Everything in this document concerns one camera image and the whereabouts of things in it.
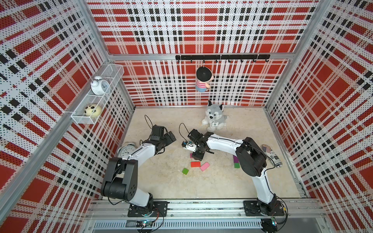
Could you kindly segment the panda face ball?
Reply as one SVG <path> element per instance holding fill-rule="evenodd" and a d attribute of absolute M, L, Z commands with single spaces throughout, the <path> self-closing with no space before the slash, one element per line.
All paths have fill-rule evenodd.
<path fill-rule="evenodd" d="M 98 104 L 90 104 L 84 108 L 87 117 L 97 118 L 102 113 L 102 108 Z"/>

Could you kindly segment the purple rectangular block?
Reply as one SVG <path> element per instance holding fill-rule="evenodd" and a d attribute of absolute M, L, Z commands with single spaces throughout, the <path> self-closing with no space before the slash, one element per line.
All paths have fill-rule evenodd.
<path fill-rule="evenodd" d="M 235 164 L 238 164 L 239 163 L 239 159 L 237 156 L 233 156 L 233 160 L 234 160 L 234 163 Z"/>

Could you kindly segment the light pink block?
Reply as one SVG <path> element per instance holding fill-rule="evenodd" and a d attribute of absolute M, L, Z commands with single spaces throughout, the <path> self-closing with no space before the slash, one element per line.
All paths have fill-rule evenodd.
<path fill-rule="evenodd" d="M 210 163 L 205 162 L 203 165 L 200 166 L 200 170 L 205 171 L 209 167 L 210 167 Z"/>

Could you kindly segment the orange red block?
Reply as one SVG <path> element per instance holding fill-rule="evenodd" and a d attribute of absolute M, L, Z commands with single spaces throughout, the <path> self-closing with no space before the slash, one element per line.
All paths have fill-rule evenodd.
<path fill-rule="evenodd" d="M 191 162 L 190 166 L 192 168 L 199 168 L 201 166 L 201 162 Z"/>

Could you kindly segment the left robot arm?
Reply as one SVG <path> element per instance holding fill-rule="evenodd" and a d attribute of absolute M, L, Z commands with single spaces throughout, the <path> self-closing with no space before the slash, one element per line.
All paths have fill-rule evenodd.
<path fill-rule="evenodd" d="M 109 200 L 125 201 L 148 213 L 154 208 L 153 195 L 138 188 L 139 167 L 176 141 L 174 134 L 164 126 L 154 125 L 147 140 L 123 158 L 113 157 L 105 171 L 101 195 Z"/>

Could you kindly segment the grey husky plush toy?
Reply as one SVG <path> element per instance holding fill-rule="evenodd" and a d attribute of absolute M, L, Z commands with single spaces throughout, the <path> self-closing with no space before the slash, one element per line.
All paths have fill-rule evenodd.
<path fill-rule="evenodd" d="M 224 115 L 223 111 L 223 104 L 215 104 L 211 100 L 208 100 L 205 118 L 202 120 L 202 124 L 207 126 L 208 132 L 221 130 L 226 126 L 228 115 Z"/>

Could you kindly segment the white alarm clock on table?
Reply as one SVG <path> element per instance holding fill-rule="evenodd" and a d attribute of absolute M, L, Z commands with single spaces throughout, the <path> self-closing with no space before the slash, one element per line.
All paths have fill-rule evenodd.
<path fill-rule="evenodd" d="M 134 142 L 124 142 L 117 150 L 117 157 L 123 158 L 130 156 L 136 150 Z"/>

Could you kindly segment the black hook rail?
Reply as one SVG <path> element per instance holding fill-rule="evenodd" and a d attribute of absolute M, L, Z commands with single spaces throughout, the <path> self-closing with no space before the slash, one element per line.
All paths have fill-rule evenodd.
<path fill-rule="evenodd" d="M 247 54 L 247 55 L 176 55 L 175 59 L 177 61 L 206 61 L 206 60 L 265 60 L 268 61 L 271 58 L 270 54 Z"/>

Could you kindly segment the left electronics board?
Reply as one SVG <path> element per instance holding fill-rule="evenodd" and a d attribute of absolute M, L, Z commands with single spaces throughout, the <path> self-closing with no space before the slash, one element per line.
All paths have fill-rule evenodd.
<path fill-rule="evenodd" d="M 147 227 L 152 227 L 153 226 L 153 221 L 151 220 L 138 220 L 136 222 L 136 227 L 137 228 L 147 228 Z"/>

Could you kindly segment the electronics board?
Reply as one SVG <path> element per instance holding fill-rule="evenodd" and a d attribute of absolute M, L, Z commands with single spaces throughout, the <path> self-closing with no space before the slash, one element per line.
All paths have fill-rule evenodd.
<path fill-rule="evenodd" d="M 137 228 L 147 228 L 147 227 L 152 227 L 153 226 L 153 221 L 151 220 L 138 220 L 136 222 L 136 227 Z"/>
<path fill-rule="evenodd" d="M 262 231 L 264 233 L 276 233 L 277 232 L 277 221 L 275 218 L 264 218 L 261 220 Z"/>

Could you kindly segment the white alarm clock on shelf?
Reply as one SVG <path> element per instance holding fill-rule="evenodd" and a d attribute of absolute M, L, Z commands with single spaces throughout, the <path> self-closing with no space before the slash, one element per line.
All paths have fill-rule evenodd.
<path fill-rule="evenodd" d="M 90 83 L 90 87 L 96 96 L 103 96 L 111 90 L 110 83 L 101 76 L 95 76 Z"/>

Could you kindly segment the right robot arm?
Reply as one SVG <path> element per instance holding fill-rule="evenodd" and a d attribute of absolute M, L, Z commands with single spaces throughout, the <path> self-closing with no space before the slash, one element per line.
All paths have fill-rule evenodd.
<path fill-rule="evenodd" d="M 260 213 L 267 216 L 275 214 L 275 208 L 280 206 L 280 202 L 272 192 L 266 174 L 266 170 L 268 170 L 267 155 L 252 138 L 230 139 L 212 132 L 203 135 L 196 129 L 188 134 L 188 138 L 188 141 L 182 142 L 182 147 L 192 151 L 192 157 L 195 160 L 202 161 L 206 152 L 213 154 L 214 150 L 220 150 L 237 157 L 242 170 L 252 178 Z"/>

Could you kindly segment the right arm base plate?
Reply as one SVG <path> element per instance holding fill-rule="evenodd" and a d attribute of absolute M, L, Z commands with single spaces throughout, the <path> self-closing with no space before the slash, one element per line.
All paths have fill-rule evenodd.
<path fill-rule="evenodd" d="M 285 211 L 280 201 L 265 204 L 258 201 L 244 201 L 243 207 L 246 216 L 285 216 Z"/>

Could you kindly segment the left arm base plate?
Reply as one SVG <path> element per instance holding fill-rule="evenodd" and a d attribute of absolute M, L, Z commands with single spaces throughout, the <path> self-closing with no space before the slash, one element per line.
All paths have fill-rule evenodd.
<path fill-rule="evenodd" d="M 165 217 L 168 211 L 167 201 L 152 201 L 145 207 L 130 204 L 128 217 Z"/>

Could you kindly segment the right electronics board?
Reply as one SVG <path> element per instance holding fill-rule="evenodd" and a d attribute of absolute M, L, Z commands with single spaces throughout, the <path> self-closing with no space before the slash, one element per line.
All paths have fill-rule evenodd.
<path fill-rule="evenodd" d="M 264 218 L 261 220 L 262 231 L 264 233 L 276 233 L 277 232 L 277 221 L 275 218 Z"/>

